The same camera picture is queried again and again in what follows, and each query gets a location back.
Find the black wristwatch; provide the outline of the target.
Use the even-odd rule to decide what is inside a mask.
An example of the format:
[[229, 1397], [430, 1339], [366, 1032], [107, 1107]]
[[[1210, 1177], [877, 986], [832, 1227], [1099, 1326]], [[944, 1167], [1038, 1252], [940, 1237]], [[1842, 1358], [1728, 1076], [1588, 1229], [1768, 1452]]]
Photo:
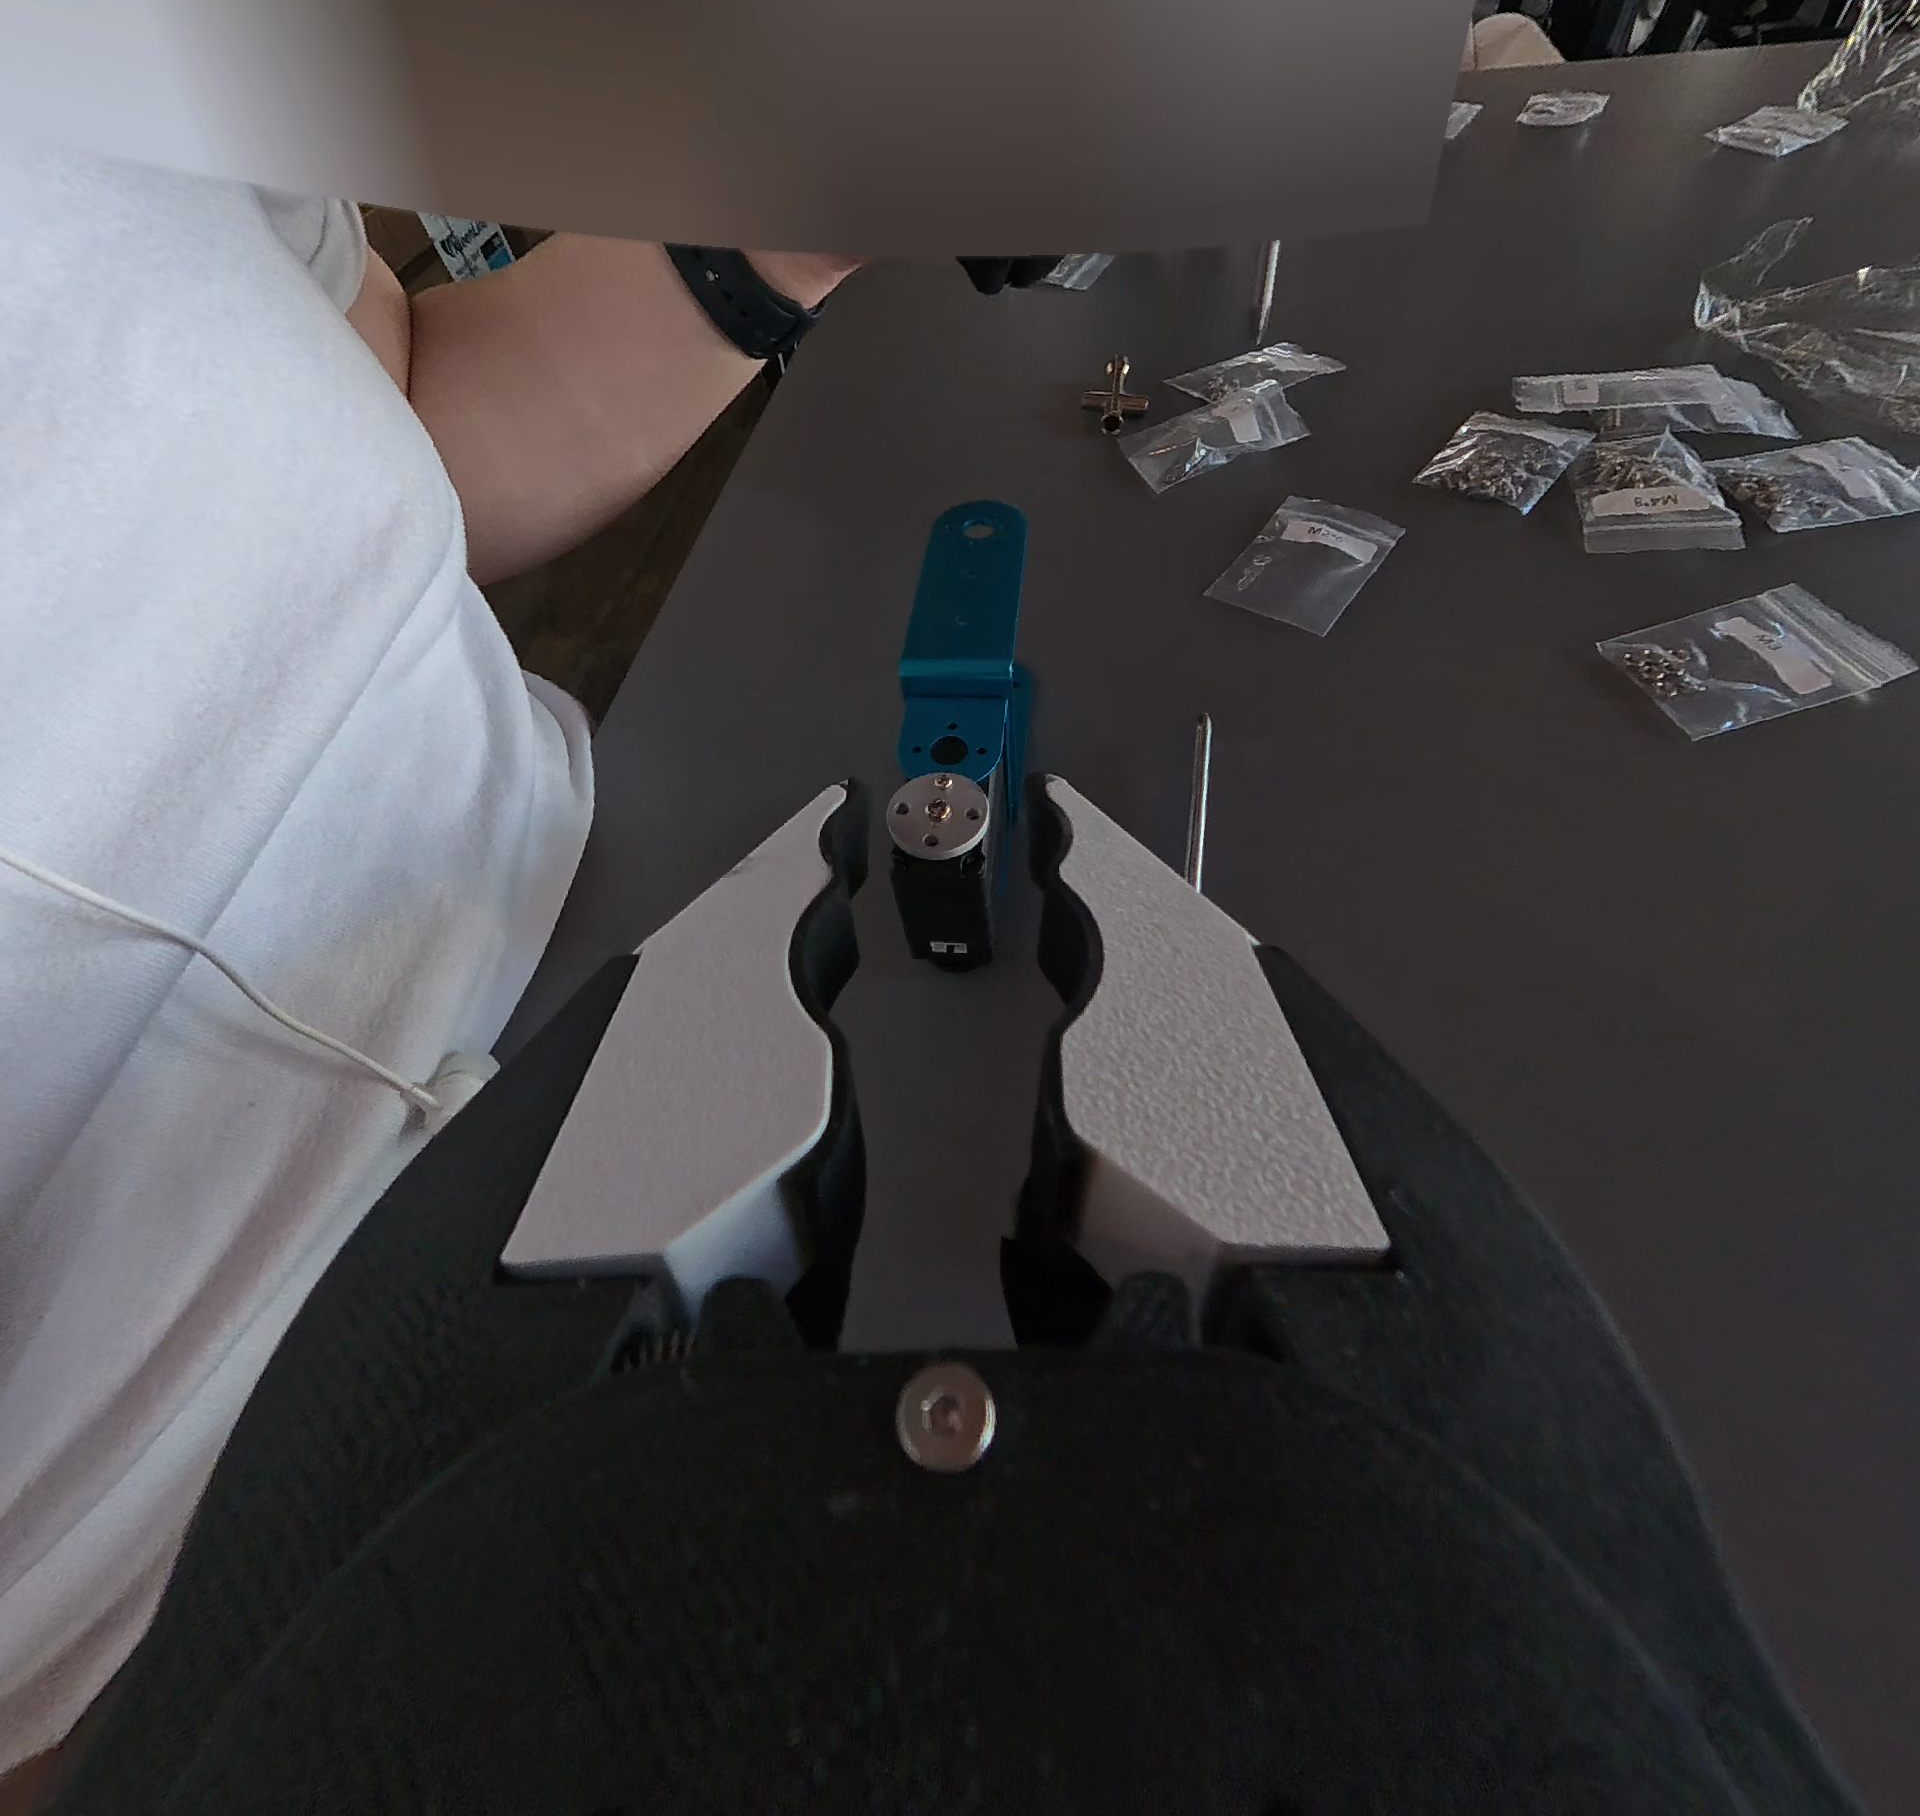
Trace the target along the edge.
[[767, 283], [743, 250], [708, 244], [662, 248], [714, 331], [745, 358], [785, 363], [820, 317], [818, 307]]

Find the person's left forearm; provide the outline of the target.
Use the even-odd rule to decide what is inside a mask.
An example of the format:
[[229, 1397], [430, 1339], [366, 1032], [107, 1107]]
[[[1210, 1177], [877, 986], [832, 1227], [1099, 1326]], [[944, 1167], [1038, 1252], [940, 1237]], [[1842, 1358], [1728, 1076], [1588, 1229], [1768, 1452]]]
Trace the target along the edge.
[[368, 265], [349, 317], [436, 441], [482, 586], [603, 531], [764, 367], [658, 242], [554, 233], [414, 298]]

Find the crumpled clear plastic bag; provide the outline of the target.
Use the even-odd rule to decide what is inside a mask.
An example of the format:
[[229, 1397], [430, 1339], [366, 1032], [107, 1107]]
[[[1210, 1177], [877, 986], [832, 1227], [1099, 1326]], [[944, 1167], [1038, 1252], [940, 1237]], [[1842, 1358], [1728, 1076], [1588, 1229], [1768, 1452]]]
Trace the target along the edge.
[[1708, 268], [1694, 325], [1767, 363], [1802, 394], [1919, 432], [1919, 264], [1784, 283], [1810, 219], [1763, 227]]
[[1862, 0], [1853, 30], [1801, 90], [1807, 113], [1919, 121], [1919, 0]]

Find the person's white shirt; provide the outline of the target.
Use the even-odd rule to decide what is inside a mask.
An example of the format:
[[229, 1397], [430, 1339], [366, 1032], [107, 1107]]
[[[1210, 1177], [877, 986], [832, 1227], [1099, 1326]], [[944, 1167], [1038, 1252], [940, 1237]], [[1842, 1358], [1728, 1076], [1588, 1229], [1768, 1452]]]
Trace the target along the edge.
[[[348, 322], [346, 202], [5, 138], [5, 849], [424, 1084], [578, 867], [585, 714]], [[2, 1746], [153, 1620], [300, 1302], [422, 1143], [171, 939], [5, 868]]]

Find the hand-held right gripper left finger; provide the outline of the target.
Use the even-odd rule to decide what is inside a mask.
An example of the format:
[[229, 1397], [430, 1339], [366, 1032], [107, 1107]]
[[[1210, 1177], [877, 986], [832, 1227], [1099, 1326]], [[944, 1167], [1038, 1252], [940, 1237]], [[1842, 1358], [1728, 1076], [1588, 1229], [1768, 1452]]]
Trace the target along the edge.
[[509, 1275], [642, 1275], [693, 1322], [767, 1282], [833, 1348], [865, 1204], [848, 1051], [870, 798], [832, 783], [624, 961], [502, 1252]]

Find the dark grey desk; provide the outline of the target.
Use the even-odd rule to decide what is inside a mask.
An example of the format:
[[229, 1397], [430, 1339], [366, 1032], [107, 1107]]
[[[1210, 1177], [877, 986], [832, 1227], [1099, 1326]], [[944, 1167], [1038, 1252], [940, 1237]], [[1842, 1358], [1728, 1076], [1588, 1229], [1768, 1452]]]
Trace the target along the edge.
[[[1915, 252], [1915, 147], [1707, 142], [1813, 44], [1465, 78], [1425, 224], [1283, 247], [1334, 354], [1306, 441], [1168, 496], [1081, 412], [1248, 342], [1245, 248], [1093, 292], [856, 276], [779, 384], [597, 736], [594, 837], [510, 1049], [808, 795], [899, 777], [935, 515], [1026, 513], [1030, 763], [1177, 864], [1214, 714], [1208, 893], [1282, 945], [1558, 1229], [1636, 1348], [1754, 1618], [1874, 1812], [1915, 1812], [1915, 678], [1692, 744], [1596, 656], [1801, 584], [1915, 651], [1915, 520], [1734, 556], [1585, 556], [1411, 478], [1518, 372], [1707, 358], [1699, 274], [1778, 219], [1802, 272]], [[1314, 636], [1208, 586], [1291, 497], [1403, 527]]]

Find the black servo motor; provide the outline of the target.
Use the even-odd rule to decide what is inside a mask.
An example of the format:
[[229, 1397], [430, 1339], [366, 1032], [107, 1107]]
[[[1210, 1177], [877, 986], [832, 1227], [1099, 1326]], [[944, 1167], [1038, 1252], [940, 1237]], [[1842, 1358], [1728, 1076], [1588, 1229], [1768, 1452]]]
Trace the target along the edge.
[[900, 784], [886, 808], [893, 845], [891, 882], [912, 953], [937, 968], [968, 971], [992, 961], [992, 798], [953, 770]]

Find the blue metal bracket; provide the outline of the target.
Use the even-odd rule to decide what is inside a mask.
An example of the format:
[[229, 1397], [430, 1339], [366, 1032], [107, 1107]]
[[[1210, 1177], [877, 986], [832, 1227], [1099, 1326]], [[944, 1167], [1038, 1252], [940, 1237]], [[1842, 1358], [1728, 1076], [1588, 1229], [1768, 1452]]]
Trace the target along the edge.
[[1021, 819], [1033, 681], [1017, 663], [1026, 517], [1000, 501], [933, 525], [900, 650], [900, 772], [975, 780]]

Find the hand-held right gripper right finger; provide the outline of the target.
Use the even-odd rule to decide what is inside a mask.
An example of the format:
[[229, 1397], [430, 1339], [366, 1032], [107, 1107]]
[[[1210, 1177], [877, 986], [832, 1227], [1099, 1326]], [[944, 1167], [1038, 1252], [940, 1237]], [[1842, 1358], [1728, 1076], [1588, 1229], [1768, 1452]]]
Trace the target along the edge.
[[1026, 780], [1044, 1037], [1018, 1343], [1081, 1346], [1134, 1275], [1189, 1322], [1230, 1271], [1373, 1266], [1389, 1230], [1260, 943], [1059, 774]]

